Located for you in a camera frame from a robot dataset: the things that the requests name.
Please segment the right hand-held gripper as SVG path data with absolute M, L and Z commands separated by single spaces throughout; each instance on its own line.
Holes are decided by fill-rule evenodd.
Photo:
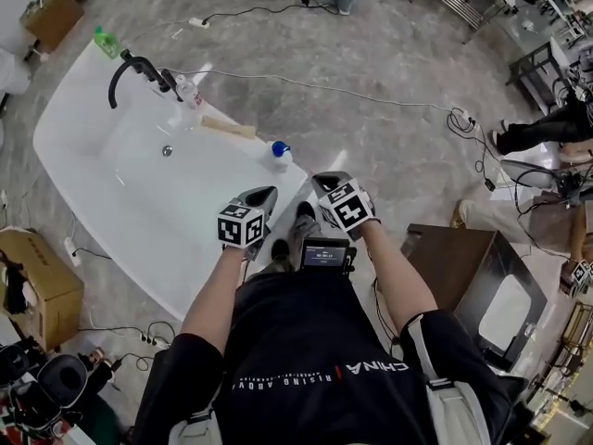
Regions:
M 311 185 L 319 199 L 325 221 L 347 234 L 352 241 L 361 237 L 361 226 L 377 221 L 368 193 L 358 181 L 343 171 L 320 172 L 311 176 Z

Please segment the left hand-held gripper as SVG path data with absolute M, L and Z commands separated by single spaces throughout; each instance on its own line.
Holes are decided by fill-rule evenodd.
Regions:
M 276 186 L 261 186 L 242 192 L 217 215 L 217 237 L 223 248 L 239 248 L 254 261 L 271 232 L 268 222 L 278 199 Z

